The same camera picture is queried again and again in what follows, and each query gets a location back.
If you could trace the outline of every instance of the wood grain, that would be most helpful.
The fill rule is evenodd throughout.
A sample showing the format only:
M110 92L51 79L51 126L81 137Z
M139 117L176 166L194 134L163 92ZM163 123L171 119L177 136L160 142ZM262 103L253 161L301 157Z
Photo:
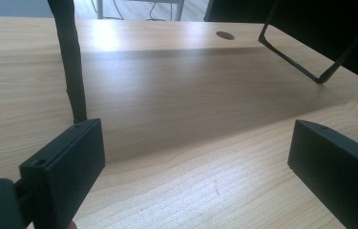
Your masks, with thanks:
M358 76L317 85L261 25L78 21L89 117L107 167L79 228L343 228L288 169L295 119L358 141ZM234 41L221 39L227 31ZM268 39L320 73L329 60ZM0 177L72 124L52 19L0 18Z

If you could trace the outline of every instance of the black strap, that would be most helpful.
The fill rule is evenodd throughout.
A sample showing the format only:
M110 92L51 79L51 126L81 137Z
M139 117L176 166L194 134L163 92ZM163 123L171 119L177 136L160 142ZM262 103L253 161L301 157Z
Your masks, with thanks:
M87 120L86 98L81 71L80 46L74 22L74 0L48 0L59 38L66 87L74 113L74 123Z

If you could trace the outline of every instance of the gray wall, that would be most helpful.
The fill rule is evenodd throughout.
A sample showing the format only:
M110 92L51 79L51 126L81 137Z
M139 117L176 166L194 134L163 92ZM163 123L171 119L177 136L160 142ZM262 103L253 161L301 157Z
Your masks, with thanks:
M53 17L47 0L0 0L0 16Z

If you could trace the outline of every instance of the screw hole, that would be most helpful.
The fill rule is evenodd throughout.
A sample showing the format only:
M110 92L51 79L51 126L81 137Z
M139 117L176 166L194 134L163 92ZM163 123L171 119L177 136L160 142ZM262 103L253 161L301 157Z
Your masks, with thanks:
M225 40L235 40L235 36L226 31L217 31L217 36Z
M40 165L43 165L45 164L45 162L47 162L46 160L44 159L40 159L40 160L36 160L32 163L33 166L40 166Z

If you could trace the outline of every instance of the metal wire frame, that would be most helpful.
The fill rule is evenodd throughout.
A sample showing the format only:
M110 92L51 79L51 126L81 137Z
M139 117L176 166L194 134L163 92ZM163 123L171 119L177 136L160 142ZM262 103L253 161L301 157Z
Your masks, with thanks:
M280 4L281 0L277 0L274 3L273 8L271 9L271 12L268 14L267 20L264 23L264 27L262 29L262 32L259 36L259 41L264 44L266 47L268 47L270 50L272 50L274 53L279 55L282 59L286 60L288 63L290 63L292 66L297 68L299 71L304 73L306 76L311 78L314 82L318 84L326 83L336 72L336 70L345 62L345 60L350 56L351 52L357 47L358 45L358 35L357 37L351 42L351 44L348 45L348 47L343 51L343 53L337 58L337 60L328 68L326 69L319 77L315 76L313 73L308 71L306 68L304 68L302 65L298 64L296 61L285 55L284 53L280 52L274 46L272 46L267 39L265 38L265 32L268 28L268 25L270 25L274 13L277 11L278 5Z

